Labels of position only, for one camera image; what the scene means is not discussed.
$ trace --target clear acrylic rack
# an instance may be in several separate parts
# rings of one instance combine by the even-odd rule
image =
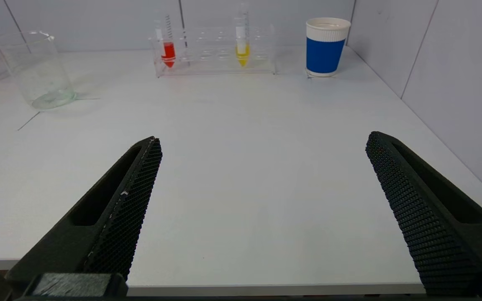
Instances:
[[[241,66],[236,57],[235,27],[172,30],[176,58],[163,61],[163,42],[150,38],[157,77],[189,74],[276,74],[274,27],[249,27],[250,56]]]

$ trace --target test tube with red liquid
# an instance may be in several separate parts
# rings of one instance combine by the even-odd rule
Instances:
[[[156,21],[155,34],[159,43],[162,44],[161,59],[168,68],[172,68],[174,61],[176,61],[176,50],[174,49],[170,15],[164,15],[164,27],[161,26],[160,21]]]

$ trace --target white cup rim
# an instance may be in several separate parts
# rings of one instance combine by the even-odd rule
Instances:
[[[318,26],[318,24],[325,24],[325,23],[338,24],[340,25],[340,27],[329,28],[329,27]],[[344,29],[348,29],[349,27],[351,27],[351,23],[347,20],[339,19],[339,18],[313,18],[306,21],[306,26],[313,29],[319,29],[321,31],[342,31]]]

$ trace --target glass beaker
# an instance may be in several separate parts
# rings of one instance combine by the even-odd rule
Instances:
[[[48,110],[75,99],[75,92],[53,43],[42,31],[0,36],[0,55],[25,101]]]

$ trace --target yellow liquid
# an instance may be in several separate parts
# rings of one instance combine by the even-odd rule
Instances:
[[[239,46],[236,46],[236,57],[242,67],[245,67],[247,61],[249,61],[250,56],[250,45],[247,43],[245,46],[245,53],[239,53]]]

